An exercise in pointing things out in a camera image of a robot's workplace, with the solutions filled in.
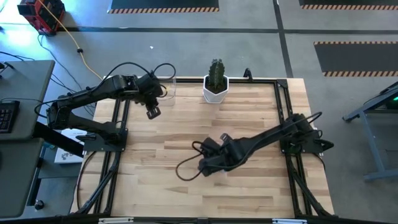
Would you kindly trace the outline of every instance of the floor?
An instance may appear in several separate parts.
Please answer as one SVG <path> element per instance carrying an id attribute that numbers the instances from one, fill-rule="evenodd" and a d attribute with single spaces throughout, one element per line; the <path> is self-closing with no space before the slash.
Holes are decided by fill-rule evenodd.
<path id="1" fill-rule="evenodd" d="M 17 16 L 16 2 L 8 0 L 0 12 L 4 28 L 0 49 L 37 60 L 52 59 L 38 45 L 36 31 Z M 376 168 L 362 125 L 359 120 L 351 124 L 341 120 L 397 78 L 325 78 L 313 47 L 314 41 L 397 40 L 398 11 L 318 11 L 301 9 L 298 0 L 220 0 L 217 13 L 107 14 L 110 0 L 63 2 L 68 11 L 65 25 L 73 30 L 79 27 L 81 32 L 72 34 L 84 49 L 87 63 L 102 75 L 118 63 L 133 61 L 148 69 L 172 62 L 178 76 L 202 76 L 213 58 L 222 58 L 230 77 L 241 77 L 249 67 L 255 77 L 304 78 L 312 111 L 323 111 L 315 125 L 325 139 L 335 143 L 324 156 L 335 213 L 362 220 L 398 220 L 398 179 L 363 181 L 363 175 Z M 66 33 L 44 37 L 44 45 L 82 86 L 99 82 L 83 66 Z M 0 55 L 0 60 L 13 58 Z M 124 67 L 118 73 L 140 71 Z M 77 89 L 59 65 L 54 74 Z M 51 83 L 45 99 L 64 93 Z M 77 114 L 91 117 L 84 110 Z M 391 121 L 397 119 L 376 117 L 371 124 L 380 147 L 390 150 L 389 165 L 395 167 L 396 140 L 383 138 L 396 132 L 397 124 Z M 26 210 L 22 218 L 67 214 L 75 183 L 76 178 L 46 180 L 38 196 L 46 207 L 38 212 Z M 42 194 L 46 189 L 54 189 L 49 191 L 53 194 Z"/>

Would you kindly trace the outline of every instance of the white hexagonal pot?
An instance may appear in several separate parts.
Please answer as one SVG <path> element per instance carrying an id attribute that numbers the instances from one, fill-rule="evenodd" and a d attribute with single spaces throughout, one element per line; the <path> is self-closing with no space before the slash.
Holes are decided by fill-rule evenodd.
<path id="1" fill-rule="evenodd" d="M 220 104 L 224 100 L 226 94 L 228 93 L 229 78 L 224 75 L 224 78 L 226 79 L 226 89 L 224 91 L 222 91 L 221 93 L 214 94 L 210 90 L 206 89 L 205 83 L 206 83 L 206 78 L 208 76 L 209 75 L 206 75 L 203 77 L 203 96 L 205 97 L 205 100 L 207 103 Z"/>

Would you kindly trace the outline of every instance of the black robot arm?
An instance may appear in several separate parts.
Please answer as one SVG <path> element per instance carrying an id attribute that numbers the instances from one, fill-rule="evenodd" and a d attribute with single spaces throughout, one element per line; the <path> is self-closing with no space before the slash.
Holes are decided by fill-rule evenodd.
<path id="1" fill-rule="evenodd" d="M 232 139 L 224 133 L 221 139 L 221 146 L 211 138 L 206 138 L 201 144 L 204 158 L 199 161 L 198 170 L 205 177 L 243 165 L 256 150 L 278 140 L 285 140 L 289 152 L 300 152 L 303 146 L 311 146 L 312 152 L 323 152 L 333 147 L 333 143 L 319 138 L 318 131 L 311 127 L 303 114 L 293 114 L 283 124 L 251 138 Z"/>
<path id="2" fill-rule="evenodd" d="M 135 75 L 115 75 L 103 80 L 96 87 L 87 87 L 73 94 L 59 96 L 58 100 L 47 109 L 47 123 L 52 129 L 77 128 L 98 134 L 116 133 L 115 125 L 75 116 L 72 110 L 107 98 L 132 100 L 145 105 L 148 118 L 153 119 L 160 115 L 156 98 L 162 95 L 159 80 L 153 73 L 140 78 Z"/>

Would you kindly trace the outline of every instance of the computer equipment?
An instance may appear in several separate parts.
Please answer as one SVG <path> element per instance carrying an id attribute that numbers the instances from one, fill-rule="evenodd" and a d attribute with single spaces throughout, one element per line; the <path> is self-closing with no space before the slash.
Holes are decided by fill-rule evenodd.
<path id="1" fill-rule="evenodd" d="M 11 133 L 19 110 L 19 101 L 0 101 L 0 134 Z"/>

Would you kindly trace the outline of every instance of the butcher block tabletop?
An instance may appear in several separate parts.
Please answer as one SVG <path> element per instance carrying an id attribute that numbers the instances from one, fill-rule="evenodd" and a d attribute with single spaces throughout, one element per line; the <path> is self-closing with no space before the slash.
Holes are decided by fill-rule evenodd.
<path id="1" fill-rule="evenodd" d="M 310 115 L 304 80 L 292 78 L 287 82 L 293 112 Z M 160 106 L 162 114 L 153 120 L 147 118 L 144 106 L 130 104 L 127 146 L 121 156 L 111 215 L 294 217 L 286 161 L 278 142 L 256 151 L 244 165 L 230 172 L 217 172 L 209 177 L 199 175 L 190 182 L 176 176 L 176 165 L 197 154 L 191 147 L 192 141 L 211 137 L 220 143 L 223 133 L 232 138 L 252 137 L 279 125 L 273 85 L 230 83 L 220 105 L 207 104 L 202 88 L 202 83 L 177 83 L 175 104 Z M 283 91 L 280 92 L 284 104 Z M 94 120 L 111 121 L 114 104 L 114 100 L 99 101 Z M 118 120 L 121 120 L 123 105 L 121 103 Z M 104 153 L 97 152 L 83 172 L 81 204 L 98 185 L 103 158 Z M 180 175 L 194 176 L 200 158 L 180 166 Z M 308 188 L 325 210 L 333 213 L 322 163 L 312 154 L 303 154 L 302 160 Z M 300 208 L 305 211 L 302 193 L 296 186 Z M 108 188 L 104 191 L 101 211 L 107 194 Z M 76 210 L 74 200 L 71 212 Z"/>

